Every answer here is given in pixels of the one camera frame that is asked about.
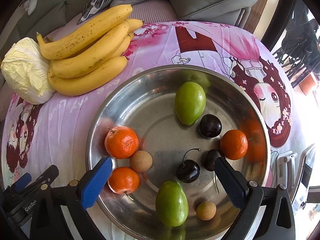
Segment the brown longan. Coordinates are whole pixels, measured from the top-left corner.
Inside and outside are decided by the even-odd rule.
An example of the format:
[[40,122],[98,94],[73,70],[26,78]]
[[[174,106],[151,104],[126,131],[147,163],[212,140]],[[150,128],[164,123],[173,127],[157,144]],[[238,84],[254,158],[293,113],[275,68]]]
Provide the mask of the brown longan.
[[200,220],[211,220],[216,215],[216,205],[213,202],[202,202],[196,209],[196,215]]
[[152,164],[152,156],[146,151],[137,151],[130,157],[130,166],[136,172],[145,172],[150,169]]

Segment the green mango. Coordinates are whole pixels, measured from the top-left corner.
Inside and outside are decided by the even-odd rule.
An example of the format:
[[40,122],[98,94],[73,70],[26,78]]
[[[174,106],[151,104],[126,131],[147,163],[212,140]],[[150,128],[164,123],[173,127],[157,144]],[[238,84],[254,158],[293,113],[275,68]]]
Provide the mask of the green mango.
[[175,112],[184,125],[192,125],[206,107],[206,94],[201,85],[188,81],[175,95]]
[[159,220],[166,226],[178,227],[189,215],[188,200],[182,187],[175,181],[165,181],[157,192],[155,201]]

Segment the orange tangerine with stem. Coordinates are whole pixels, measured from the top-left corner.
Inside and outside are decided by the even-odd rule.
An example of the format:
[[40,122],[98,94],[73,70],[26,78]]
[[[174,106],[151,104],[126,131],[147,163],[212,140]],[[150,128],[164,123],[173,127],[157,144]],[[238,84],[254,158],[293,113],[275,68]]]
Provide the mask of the orange tangerine with stem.
[[117,159],[126,159],[138,150],[139,139],[133,129],[116,126],[109,128],[104,144],[109,155]]

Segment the cartoon print tablecloth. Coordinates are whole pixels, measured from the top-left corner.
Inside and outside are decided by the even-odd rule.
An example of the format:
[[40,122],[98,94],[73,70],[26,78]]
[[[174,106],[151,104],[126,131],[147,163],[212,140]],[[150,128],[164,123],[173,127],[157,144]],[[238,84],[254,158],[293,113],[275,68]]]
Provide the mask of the cartoon print tablecloth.
[[84,174],[85,141],[102,102],[124,81],[151,68],[192,65],[213,70],[240,86],[265,120],[271,142],[268,185],[276,184],[276,158],[296,152],[296,161],[310,144],[308,103],[295,95],[280,64],[251,33],[231,25],[208,22],[150,23],[134,31],[112,56],[125,56],[124,70],[105,85],[79,96],[55,91],[45,103],[33,105],[10,88],[1,94],[7,116],[2,139],[4,186],[25,173],[38,176],[54,164],[60,185]]

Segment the bottom banana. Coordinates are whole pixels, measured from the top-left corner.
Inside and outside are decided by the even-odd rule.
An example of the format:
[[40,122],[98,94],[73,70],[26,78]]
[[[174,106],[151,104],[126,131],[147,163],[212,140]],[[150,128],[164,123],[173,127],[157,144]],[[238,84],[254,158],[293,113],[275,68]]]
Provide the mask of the bottom banana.
[[107,60],[96,70],[70,79],[63,79],[53,74],[52,67],[48,70],[48,81],[51,87],[62,95],[79,96],[91,92],[118,76],[127,65],[125,56]]

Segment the napa cabbage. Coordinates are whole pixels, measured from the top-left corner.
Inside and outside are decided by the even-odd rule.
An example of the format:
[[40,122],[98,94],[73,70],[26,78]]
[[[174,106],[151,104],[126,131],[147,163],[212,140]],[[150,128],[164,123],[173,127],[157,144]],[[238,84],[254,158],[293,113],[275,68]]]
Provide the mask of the napa cabbage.
[[9,87],[33,105],[47,102],[55,93],[48,81],[48,70],[49,60],[29,37],[13,44],[1,62],[1,72]]

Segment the steel round tray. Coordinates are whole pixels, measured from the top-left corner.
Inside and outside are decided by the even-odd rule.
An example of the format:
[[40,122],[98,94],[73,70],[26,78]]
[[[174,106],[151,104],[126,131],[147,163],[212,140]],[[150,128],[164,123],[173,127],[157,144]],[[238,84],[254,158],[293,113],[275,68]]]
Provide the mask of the steel round tray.
[[[201,163],[205,153],[220,147],[219,137],[212,139],[199,134],[198,123],[183,125],[174,110],[177,90],[188,81],[198,83],[206,93],[205,114],[217,116],[222,131],[243,131],[248,139],[248,157],[231,161],[247,180],[265,185],[270,165],[270,139],[263,116],[253,100],[233,81],[217,72],[195,66],[163,66],[144,71],[128,79],[114,90],[101,105],[89,130],[86,146],[86,168],[91,170],[107,155],[104,141],[109,128],[127,126],[139,138],[139,149],[149,152],[152,167],[140,174],[139,188],[126,196],[102,189],[98,204],[103,213],[125,233],[136,239],[221,239],[239,214],[217,179],[216,192],[213,173],[202,169],[199,178],[182,184],[188,198],[189,216],[182,226],[169,228],[157,217],[155,200],[159,187],[175,180],[176,167],[187,150],[186,159]],[[213,202],[216,215],[200,220],[196,209],[202,202]]]

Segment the middle banana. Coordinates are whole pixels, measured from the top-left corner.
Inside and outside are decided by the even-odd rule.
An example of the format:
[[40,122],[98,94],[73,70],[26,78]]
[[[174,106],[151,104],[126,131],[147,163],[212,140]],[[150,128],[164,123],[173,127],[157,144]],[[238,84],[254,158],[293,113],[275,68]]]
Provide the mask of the middle banana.
[[84,76],[100,66],[118,49],[129,34],[130,24],[124,20],[81,54],[50,63],[53,74],[63,79]]

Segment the top spotted banana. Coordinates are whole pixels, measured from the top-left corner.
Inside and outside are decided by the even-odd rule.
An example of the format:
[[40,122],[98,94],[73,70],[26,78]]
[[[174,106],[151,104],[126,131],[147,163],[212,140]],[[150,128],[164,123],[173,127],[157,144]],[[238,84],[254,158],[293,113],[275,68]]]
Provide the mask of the top spotted banana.
[[48,60],[68,58],[123,22],[132,11],[130,4],[117,5],[95,16],[69,35],[53,42],[44,42],[42,35],[38,33],[36,38],[41,54]]

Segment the grey sofa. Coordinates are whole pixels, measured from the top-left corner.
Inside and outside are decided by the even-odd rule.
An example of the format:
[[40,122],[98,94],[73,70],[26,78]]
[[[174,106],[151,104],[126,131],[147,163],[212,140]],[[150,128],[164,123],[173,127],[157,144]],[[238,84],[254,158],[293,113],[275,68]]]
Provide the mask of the grey sofa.
[[1,45],[1,58],[11,46],[24,37],[35,39],[37,33],[46,36],[63,27],[76,15],[82,13],[89,0],[39,0],[34,12],[26,12],[10,27],[10,34]]

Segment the grey leather cushion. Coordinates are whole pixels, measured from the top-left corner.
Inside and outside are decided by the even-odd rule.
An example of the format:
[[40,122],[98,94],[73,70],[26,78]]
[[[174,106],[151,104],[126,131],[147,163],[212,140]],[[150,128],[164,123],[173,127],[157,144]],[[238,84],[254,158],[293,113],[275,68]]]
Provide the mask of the grey leather cushion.
[[259,0],[169,0],[182,21],[202,21],[243,28]]

